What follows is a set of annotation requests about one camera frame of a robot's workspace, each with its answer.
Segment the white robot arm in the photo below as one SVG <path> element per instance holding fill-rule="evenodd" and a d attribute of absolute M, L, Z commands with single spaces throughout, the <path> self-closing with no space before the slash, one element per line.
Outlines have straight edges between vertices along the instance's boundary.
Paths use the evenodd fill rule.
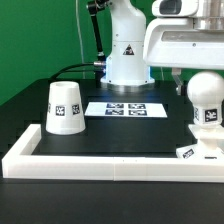
<path fill-rule="evenodd" d="M 110 0 L 112 52 L 104 87 L 138 92 L 154 84 L 152 67 L 224 70 L 224 0 L 155 0 L 145 15 L 130 0 Z"/>

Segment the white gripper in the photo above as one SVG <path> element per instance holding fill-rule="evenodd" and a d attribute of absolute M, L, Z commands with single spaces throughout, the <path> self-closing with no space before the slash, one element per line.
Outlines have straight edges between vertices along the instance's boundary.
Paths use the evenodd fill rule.
<path fill-rule="evenodd" d="M 152 67 L 169 67 L 176 92 L 185 96 L 182 69 L 224 70 L 224 32 L 202 31 L 190 18 L 157 18 L 149 23 L 143 59 Z"/>

